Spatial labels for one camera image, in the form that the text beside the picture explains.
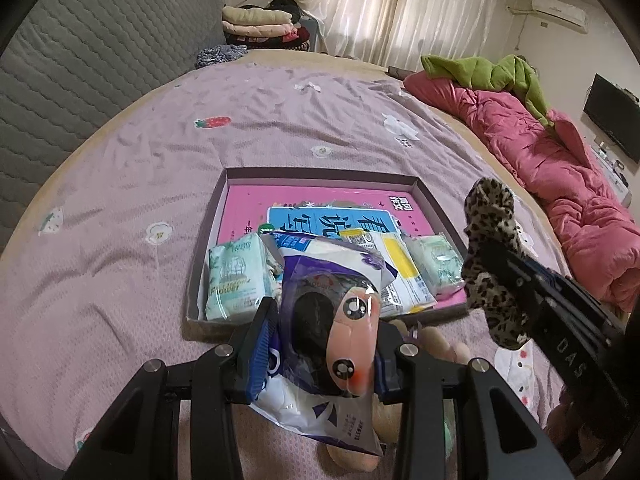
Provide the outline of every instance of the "plastic packaging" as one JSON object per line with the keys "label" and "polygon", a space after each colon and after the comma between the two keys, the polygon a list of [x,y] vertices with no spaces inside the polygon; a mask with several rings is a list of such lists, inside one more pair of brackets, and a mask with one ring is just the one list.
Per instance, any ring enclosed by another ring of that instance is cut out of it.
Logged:
{"label": "plastic packaging", "polygon": [[279,267],[270,260],[262,240],[250,233],[209,250],[207,320],[242,324],[252,320],[262,298],[274,296],[273,277]]}
{"label": "plastic packaging", "polygon": [[382,454],[372,424],[379,291],[396,276],[382,257],[340,240],[271,232],[284,264],[278,330],[252,408],[295,433]]}
{"label": "plastic packaging", "polygon": [[437,298],[459,291],[462,279],[462,258],[443,234],[407,237],[404,239],[416,267]]}
{"label": "plastic packaging", "polygon": [[367,232],[357,228],[340,231],[340,238],[379,253],[398,270],[393,283],[381,293],[382,319],[420,312],[436,304],[398,233]]}

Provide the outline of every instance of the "screw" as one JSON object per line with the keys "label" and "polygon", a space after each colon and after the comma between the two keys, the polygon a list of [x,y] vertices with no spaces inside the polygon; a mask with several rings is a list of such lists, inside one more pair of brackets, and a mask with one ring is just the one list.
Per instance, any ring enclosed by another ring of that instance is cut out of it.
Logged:
{"label": "screw", "polygon": [[216,346],[216,349],[214,350],[214,352],[216,353],[217,356],[229,357],[234,352],[234,348],[231,345],[222,343],[222,345]]}
{"label": "screw", "polygon": [[162,361],[160,359],[149,359],[146,363],[142,365],[145,369],[145,372],[153,373],[157,372],[162,366]]}
{"label": "screw", "polygon": [[481,357],[476,357],[475,359],[471,359],[471,367],[476,372],[480,372],[484,374],[486,371],[489,370],[489,368],[491,368],[491,365],[489,364],[489,361],[487,361],[486,359],[482,359]]}
{"label": "screw", "polygon": [[400,345],[400,353],[407,357],[415,357],[418,355],[418,352],[418,347],[414,344],[404,343],[403,345]]}

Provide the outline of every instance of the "black television screen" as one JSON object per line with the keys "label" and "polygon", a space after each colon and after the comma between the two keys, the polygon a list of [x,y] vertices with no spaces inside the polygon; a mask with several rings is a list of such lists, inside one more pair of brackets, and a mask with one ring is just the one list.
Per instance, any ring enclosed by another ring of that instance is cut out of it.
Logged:
{"label": "black television screen", "polygon": [[631,96],[596,74],[584,113],[632,160],[640,160],[640,107]]}

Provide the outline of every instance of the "leopard print fabric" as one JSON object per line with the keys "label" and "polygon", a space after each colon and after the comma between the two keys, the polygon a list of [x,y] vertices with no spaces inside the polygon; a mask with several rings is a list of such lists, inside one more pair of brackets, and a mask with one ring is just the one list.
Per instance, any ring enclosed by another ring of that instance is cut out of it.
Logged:
{"label": "leopard print fabric", "polygon": [[492,339],[501,347],[517,350],[529,339],[524,330],[527,315],[513,295],[487,272],[477,256],[480,244],[493,239],[523,256],[513,218],[513,195],[493,178],[478,180],[465,200],[469,248],[462,266],[466,294],[471,308],[482,308]]}

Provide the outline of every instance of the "curtain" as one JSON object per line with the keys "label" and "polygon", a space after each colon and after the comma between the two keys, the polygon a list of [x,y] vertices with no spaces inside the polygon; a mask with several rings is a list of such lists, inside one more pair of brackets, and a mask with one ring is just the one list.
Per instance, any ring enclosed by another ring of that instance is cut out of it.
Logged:
{"label": "curtain", "polygon": [[476,56],[497,0],[298,0],[334,56],[420,70],[420,56]]}

